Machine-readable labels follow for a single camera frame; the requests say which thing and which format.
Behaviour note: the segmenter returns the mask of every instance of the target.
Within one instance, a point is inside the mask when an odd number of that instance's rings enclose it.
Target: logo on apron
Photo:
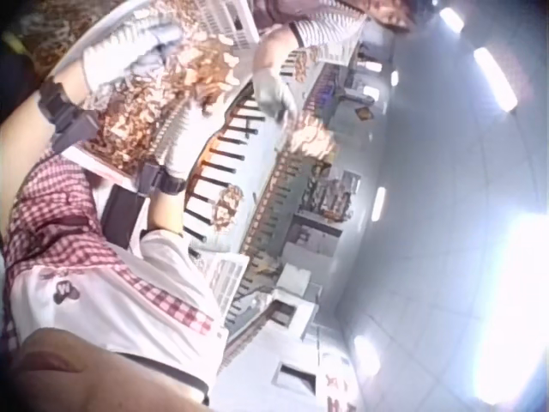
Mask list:
[[[70,281],[60,281],[56,286],[56,293],[53,295],[53,301],[61,305],[65,299],[78,300],[80,292]]]

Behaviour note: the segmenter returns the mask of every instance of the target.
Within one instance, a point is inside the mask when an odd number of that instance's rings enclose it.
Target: overhead lamp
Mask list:
[[[518,104],[515,92],[513,92],[513,88],[505,77],[504,72],[491,53],[485,47],[481,47],[474,51],[474,59],[484,72],[486,80],[490,83],[492,92],[501,108],[506,112],[513,110]]]
[[[398,84],[398,82],[400,81],[400,78],[398,76],[398,71],[394,71],[393,73],[391,73],[391,86],[394,87]]]
[[[453,9],[447,7],[446,9],[440,10],[440,16],[454,32],[458,34],[462,32],[465,23]]]
[[[354,348],[359,358],[360,371],[369,377],[376,376],[381,367],[379,356],[370,341],[363,336],[354,338]]]
[[[374,207],[371,211],[371,221],[379,221],[381,217],[381,211],[383,210],[383,204],[385,203],[385,188],[378,187],[376,193],[376,199],[374,200]]]
[[[478,348],[475,395],[495,405],[519,399],[549,343],[549,217],[523,215],[495,260],[494,296]]]
[[[378,88],[373,88],[372,86],[364,86],[364,89],[362,90],[362,93],[367,95],[367,96],[372,97],[372,99],[374,99],[374,101],[379,100],[379,89]]]
[[[378,62],[365,62],[364,66],[370,70],[370,71],[375,71],[376,73],[380,73],[381,70],[383,69],[383,65],[381,63],[378,63]]]

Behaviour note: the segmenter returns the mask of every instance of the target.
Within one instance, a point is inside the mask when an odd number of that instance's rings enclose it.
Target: lips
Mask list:
[[[37,351],[24,354],[14,364],[14,370],[18,372],[56,371],[78,373],[81,369],[72,362],[52,352]]]

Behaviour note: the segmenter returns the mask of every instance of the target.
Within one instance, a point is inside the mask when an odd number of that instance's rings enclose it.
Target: striped sleeve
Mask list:
[[[290,23],[299,47],[324,45],[348,39],[362,27],[365,15],[356,16],[337,12],[324,12],[311,16],[309,20]]]

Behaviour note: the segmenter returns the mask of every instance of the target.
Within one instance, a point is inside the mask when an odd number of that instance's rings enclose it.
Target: white glove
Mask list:
[[[278,73],[261,69],[252,78],[254,95],[259,108],[268,116],[282,122],[286,115],[295,115],[298,108],[292,92]]]
[[[136,62],[162,64],[162,53],[183,37],[181,27],[158,19],[144,19],[118,29],[84,51],[84,75],[90,90],[94,92],[100,85],[122,77]]]
[[[206,117],[197,103],[185,105],[166,131],[164,138],[169,141],[166,158],[157,160],[164,163],[166,171],[174,178],[188,179],[210,137],[224,123],[222,113]]]

